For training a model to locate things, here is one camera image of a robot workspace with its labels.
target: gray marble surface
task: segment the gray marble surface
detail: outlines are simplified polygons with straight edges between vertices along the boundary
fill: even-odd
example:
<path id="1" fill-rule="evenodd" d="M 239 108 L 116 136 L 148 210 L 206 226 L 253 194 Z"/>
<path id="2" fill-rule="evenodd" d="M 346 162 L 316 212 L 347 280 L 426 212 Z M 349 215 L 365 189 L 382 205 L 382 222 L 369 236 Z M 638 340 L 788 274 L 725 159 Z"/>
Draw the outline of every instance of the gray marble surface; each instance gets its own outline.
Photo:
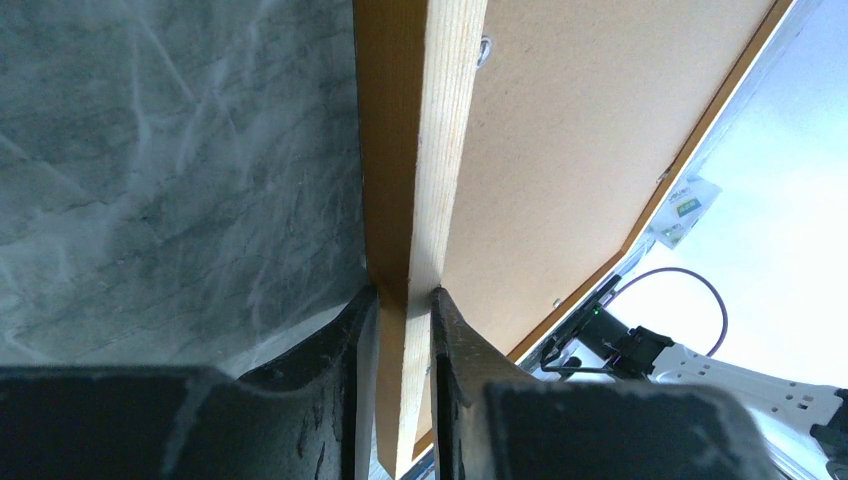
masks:
<path id="1" fill-rule="evenodd" d="M 0 3 L 0 363 L 275 356 L 366 282 L 358 142 L 350 0 Z"/>

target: white wall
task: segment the white wall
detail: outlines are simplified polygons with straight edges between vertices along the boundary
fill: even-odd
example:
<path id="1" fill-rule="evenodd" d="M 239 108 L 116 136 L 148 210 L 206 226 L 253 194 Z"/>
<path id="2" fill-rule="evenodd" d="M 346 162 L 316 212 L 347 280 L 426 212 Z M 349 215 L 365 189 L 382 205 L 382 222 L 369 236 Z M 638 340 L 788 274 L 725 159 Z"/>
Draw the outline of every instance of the white wall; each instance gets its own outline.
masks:
<path id="1" fill-rule="evenodd" d="M 730 314 L 715 358 L 848 387 L 848 3 L 825 0 L 713 150 L 701 176 L 724 189 L 673 252 L 637 267 L 682 266 Z M 721 317 L 696 280 L 663 273 L 610 310 L 705 353 Z"/>

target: particle board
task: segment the particle board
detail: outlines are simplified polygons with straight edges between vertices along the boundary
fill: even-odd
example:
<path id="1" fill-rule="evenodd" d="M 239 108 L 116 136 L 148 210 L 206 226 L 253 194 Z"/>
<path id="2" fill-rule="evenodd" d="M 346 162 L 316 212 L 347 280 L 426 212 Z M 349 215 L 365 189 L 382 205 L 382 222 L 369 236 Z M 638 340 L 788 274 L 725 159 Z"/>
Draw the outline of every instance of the particle board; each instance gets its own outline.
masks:
<path id="1" fill-rule="evenodd" d="M 518 360 L 615 266 L 791 3 L 489 2 L 443 280 L 475 329 Z"/>

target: cable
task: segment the cable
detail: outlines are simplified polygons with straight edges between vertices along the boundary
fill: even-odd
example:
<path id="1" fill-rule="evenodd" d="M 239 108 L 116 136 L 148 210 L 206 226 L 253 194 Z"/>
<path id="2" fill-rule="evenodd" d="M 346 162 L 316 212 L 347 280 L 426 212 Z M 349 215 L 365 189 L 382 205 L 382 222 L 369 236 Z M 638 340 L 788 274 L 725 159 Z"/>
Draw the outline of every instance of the cable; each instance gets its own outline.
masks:
<path id="1" fill-rule="evenodd" d="M 575 373 L 603 373 L 606 375 L 612 376 L 614 374 L 611 368 L 601 367 L 601 368 L 593 368 L 593 367 L 584 367 L 583 361 L 578 357 L 568 357 L 568 360 L 565 361 L 559 367 L 551 367 L 550 364 L 553 363 L 553 360 L 550 358 L 545 358 L 542 360 L 542 363 L 539 367 L 543 372 L 554 372 L 559 374 L 560 381 L 564 382 L 571 378 Z"/>
<path id="2" fill-rule="evenodd" d="M 618 290 L 616 290 L 615 292 L 613 292 L 612 296 L 604 304 L 604 307 L 606 307 L 607 305 L 612 303 L 613 300 L 618 298 L 618 296 L 621 295 L 622 292 L 624 292 L 625 290 L 630 288 L 630 286 L 633 285 L 634 283 L 638 282 L 639 280 L 642 280 L 645 277 L 649 277 L 649 276 L 651 276 L 655 273 L 661 273 L 661 272 L 679 272 L 679 273 L 685 273 L 686 275 L 690 275 L 692 277 L 695 277 L 698 280 L 700 280 L 701 283 L 706 285 L 707 288 L 710 289 L 710 292 L 713 293 L 713 296 L 716 297 L 716 300 L 718 301 L 718 306 L 721 309 L 721 334 L 719 334 L 718 341 L 716 341 L 715 345 L 713 345 L 713 348 L 711 348 L 710 351 L 707 352 L 707 356 L 712 357 L 713 354 L 715 354 L 715 352 L 717 352 L 718 349 L 721 347 L 721 345 L 724 343 L 725 337 L 727 337 L 727 327 L 728 327 L 728 324 L 729 324 L 728 319 L 727 319 L 727 307 L 725 307 L 724 300 L 722 300 L 721 295 L 719 295 L 718 290 L 715 289 L 713 284 L 710 283 L 706 278 L 704 278 L 701 275 L 693 272 L 692 270 L 687 270 L 685 268 L 680 268 L 680 267 L 662 267 L 662 268 L 657 268 L 657 269 L 645 272 L 642 275 L 639 275 L 638 277 L 634 278 L 633 280 L 630 280 L 629 282 L 625 283 L 623 287 L 621 287 Z"/>

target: wood grain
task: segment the wood grain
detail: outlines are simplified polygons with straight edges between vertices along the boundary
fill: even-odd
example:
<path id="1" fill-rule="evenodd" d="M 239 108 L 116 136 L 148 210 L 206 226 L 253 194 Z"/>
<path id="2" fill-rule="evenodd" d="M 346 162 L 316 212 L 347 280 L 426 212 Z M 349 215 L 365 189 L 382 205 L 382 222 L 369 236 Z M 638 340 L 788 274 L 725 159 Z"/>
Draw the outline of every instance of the wood grain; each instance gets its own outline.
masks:
<path id="1" fill-rule="evenodd" d="M 366 257 L 381 295 L 377 447 L 412 461 L 485 0 L 354 3 Z"/>
<path id="2" fill-rule="evenodd" d="M 791 4 L 490 1 L 443 282 L 474 328 L 517 362 L 596 288 Z"/>

